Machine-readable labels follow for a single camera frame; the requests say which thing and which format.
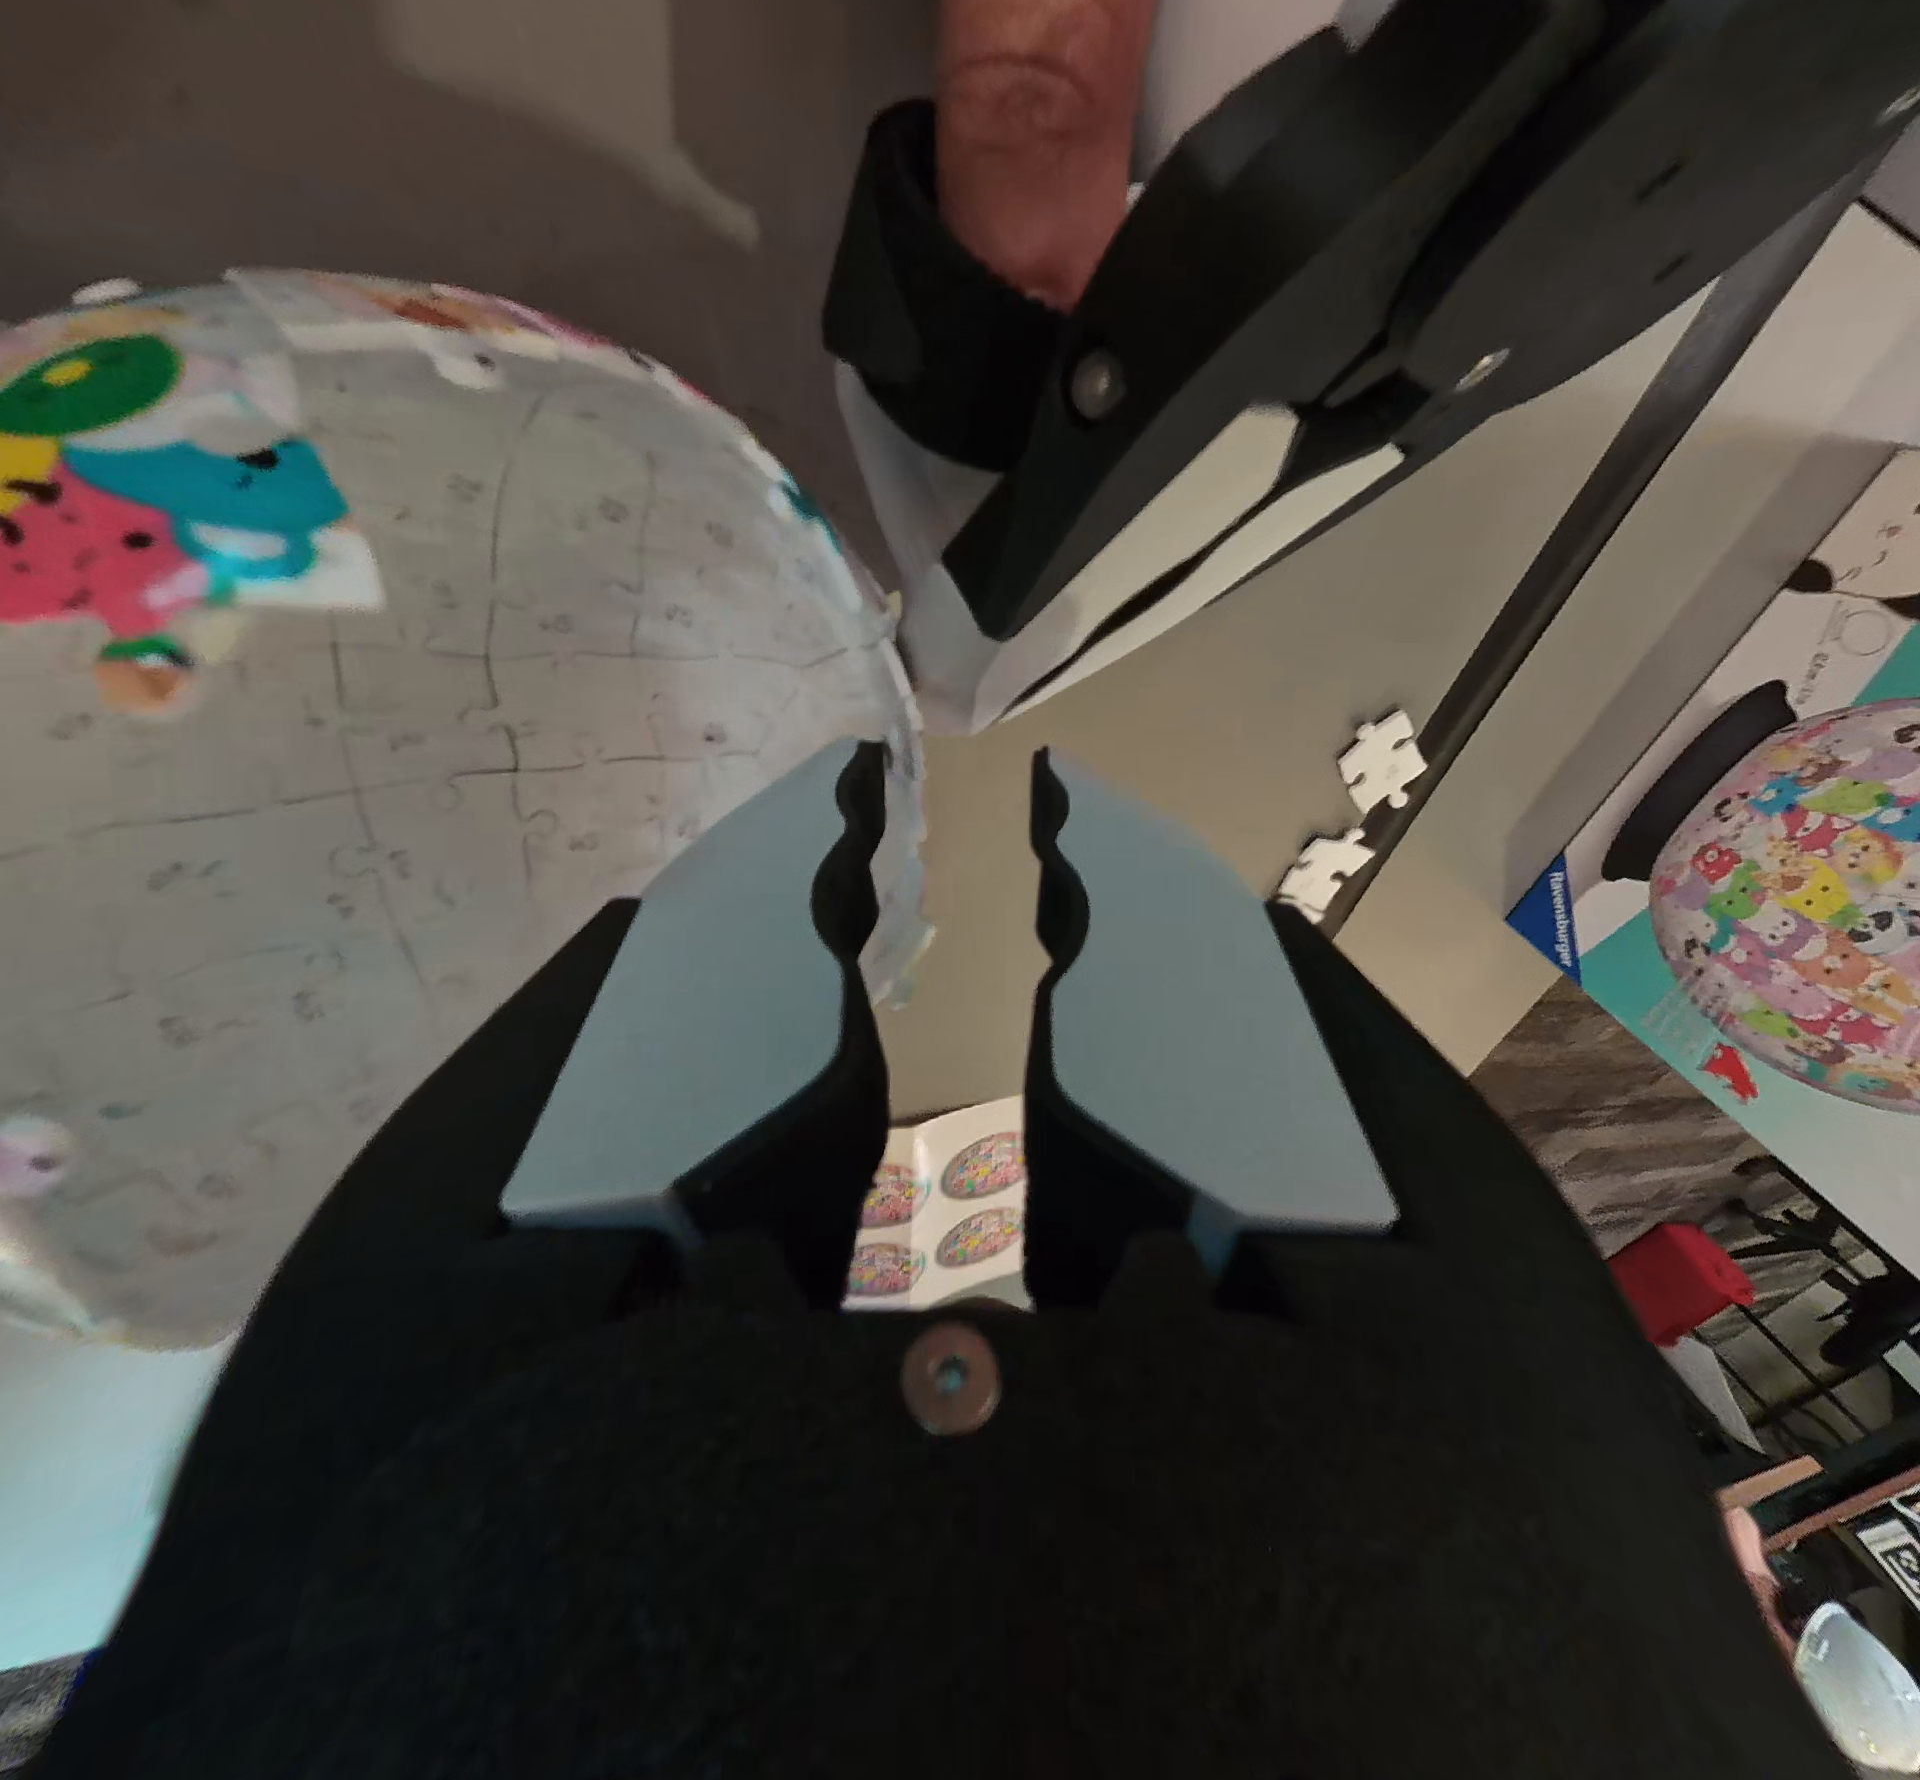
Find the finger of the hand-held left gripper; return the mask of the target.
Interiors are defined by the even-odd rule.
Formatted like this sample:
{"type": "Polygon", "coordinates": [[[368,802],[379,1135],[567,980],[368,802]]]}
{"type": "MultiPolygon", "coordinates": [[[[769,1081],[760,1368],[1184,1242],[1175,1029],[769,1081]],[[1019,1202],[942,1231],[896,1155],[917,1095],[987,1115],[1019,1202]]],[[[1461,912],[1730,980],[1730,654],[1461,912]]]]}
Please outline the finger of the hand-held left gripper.
{"type": "Polygon", "coordinates": [[[1284,547],[1304,543],[1402,462],[1406,451],[1387,441],[1253,492],[1253,440],[1218,440],[1088,565],[1088,577],[1068,584],[1068,595],[991,654],[975,689],[975,724],[987,729],[1028,703],[1047,703],[1157,640],[1284,547]]]}
{"type": "Polygon", "coordinates": [[[911,441],[852,364],[837,364],[832,378],[857,474],[902,582],[896,643],[930,734],[979,734],[1153,640],[1150,619],[1101,631],[1191,554],[1205,554],[1217,535],[1233,527],[1277,485],[1299,427],[1282,410],[1245,410],[1039,619],[991,640],[942,568],[942,547],[1000,479],[911,441]]]}

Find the single white puzzle piece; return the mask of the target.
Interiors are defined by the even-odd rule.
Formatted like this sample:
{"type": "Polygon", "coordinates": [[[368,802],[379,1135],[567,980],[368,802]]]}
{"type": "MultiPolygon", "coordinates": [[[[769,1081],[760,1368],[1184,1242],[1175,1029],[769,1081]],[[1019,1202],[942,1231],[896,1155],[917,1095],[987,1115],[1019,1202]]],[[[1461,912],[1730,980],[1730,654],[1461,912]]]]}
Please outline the single white puzzle piece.
{"type": "Polygon", "coordinates": [[[1424,751],[1411,710],[1367,718],[1337,756],[1339,787],[1363,821],[1402,812],[1424,776],[1424,751]]]}

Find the person's left hand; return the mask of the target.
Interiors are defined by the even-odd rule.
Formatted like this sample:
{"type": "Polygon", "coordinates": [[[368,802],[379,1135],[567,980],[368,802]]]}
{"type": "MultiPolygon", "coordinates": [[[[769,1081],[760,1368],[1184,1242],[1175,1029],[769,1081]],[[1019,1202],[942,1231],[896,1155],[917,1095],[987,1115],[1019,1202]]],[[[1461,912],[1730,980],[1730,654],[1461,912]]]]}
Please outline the person's left hand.
{"type": "Polygon", "coordinates": [[[1129,211],[1157,0],[939,0],[939,206],[1006,286],[1068,312],[1129,211]]]}

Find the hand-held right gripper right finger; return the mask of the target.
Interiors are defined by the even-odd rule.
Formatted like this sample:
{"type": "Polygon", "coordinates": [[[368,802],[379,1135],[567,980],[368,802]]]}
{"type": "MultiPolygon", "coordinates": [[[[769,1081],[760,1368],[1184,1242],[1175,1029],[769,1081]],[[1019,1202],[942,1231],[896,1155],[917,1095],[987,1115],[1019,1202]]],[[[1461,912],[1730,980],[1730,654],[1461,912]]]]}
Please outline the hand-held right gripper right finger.
{"type": "Polygon", "coordinates": [[[1253,888],[1191,825],[1039,751],[1041,981],[1021,1067],[1021,1285],[1088,1310],[1169,1237],[1217,1285],[1245,1242],[1387,1242],[1402,1202],[1253,888]]]}

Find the colourful puzzle ball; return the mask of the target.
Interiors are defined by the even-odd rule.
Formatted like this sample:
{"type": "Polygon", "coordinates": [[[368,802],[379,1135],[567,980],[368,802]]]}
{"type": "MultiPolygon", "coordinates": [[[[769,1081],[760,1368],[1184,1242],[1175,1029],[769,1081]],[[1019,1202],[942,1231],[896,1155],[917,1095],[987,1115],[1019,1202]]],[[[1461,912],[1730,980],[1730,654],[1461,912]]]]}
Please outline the colourful puzzle ball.
{"type": "Polygon", "coordinates": [[[896,613],[645,355],[231,269],[0,345],[6,1326],[221,1341],[579,921],[888,742],[873,997],[930,941],[896,613]]]}

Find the colourful puzzle box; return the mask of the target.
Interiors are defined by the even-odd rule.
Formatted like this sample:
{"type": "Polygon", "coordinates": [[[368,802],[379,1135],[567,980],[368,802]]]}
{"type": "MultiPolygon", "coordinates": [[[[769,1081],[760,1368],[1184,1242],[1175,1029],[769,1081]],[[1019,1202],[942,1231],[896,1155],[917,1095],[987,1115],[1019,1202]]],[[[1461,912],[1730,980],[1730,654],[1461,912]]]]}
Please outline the colourful puzzle box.
{"type": "Polygon", "coordinates": [[[1893,448],[1509,925],[1744,1115],[1920,1109],[1920,451],[1893,448]]]}

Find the white puzzle leaflet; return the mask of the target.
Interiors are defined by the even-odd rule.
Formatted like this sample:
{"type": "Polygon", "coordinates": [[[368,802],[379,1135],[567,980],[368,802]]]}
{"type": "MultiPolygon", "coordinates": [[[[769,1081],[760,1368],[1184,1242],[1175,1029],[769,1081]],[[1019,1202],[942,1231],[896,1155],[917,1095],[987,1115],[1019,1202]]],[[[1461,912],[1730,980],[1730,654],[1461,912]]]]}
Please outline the white puzzle leaflet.
{"type": "Polygon", "coordinates": [[[863,1202],[842,1310],[1028,1310],[1021,1208],[1019,1095],[896,1125],[863,1202]]]}

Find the red cloth bag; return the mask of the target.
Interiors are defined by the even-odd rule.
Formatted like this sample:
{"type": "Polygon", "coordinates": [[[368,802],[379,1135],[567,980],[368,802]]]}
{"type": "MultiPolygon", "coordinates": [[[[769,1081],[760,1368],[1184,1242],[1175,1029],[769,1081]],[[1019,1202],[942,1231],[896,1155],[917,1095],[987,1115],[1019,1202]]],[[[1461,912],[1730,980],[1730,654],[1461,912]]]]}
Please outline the red cloth bag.
{"type": "Polygon", "coordinates": [[[1618,1247],[1606,1275],[1660,1349],[1761,1300],[1747,1272],[1701,1226],[1682,1221],[1646,1226],[1618,1247]]]}

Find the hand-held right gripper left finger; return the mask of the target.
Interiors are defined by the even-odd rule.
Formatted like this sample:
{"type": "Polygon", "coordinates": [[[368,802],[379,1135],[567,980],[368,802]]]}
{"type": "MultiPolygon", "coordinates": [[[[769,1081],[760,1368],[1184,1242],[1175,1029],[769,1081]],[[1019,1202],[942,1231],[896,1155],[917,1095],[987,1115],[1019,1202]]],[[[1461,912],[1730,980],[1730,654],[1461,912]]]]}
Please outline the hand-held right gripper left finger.
{"type": "Polygon", "coordinates": [[[497,1213],[519,1237],[777,1249],[842,1318],[888,1143],[863,955],[888,742],[832,742],[683,846],[579,1018],[497,1213]]]}

